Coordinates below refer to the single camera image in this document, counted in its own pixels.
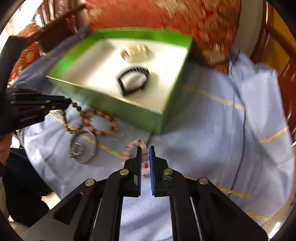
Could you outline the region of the person's left hand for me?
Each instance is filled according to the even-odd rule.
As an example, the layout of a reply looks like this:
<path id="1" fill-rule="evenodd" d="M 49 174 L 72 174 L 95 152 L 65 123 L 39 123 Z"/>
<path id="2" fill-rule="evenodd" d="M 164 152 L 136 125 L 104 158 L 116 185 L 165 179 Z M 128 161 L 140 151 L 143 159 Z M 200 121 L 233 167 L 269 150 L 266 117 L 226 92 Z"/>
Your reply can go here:
<path id="1" fill-rule="evenodd" d="M 10 147 L 12 141 L 13 134 L 7 134 L 4 138 L 0 141 L 0 162 L 4 163 L 10 154 Z"/>

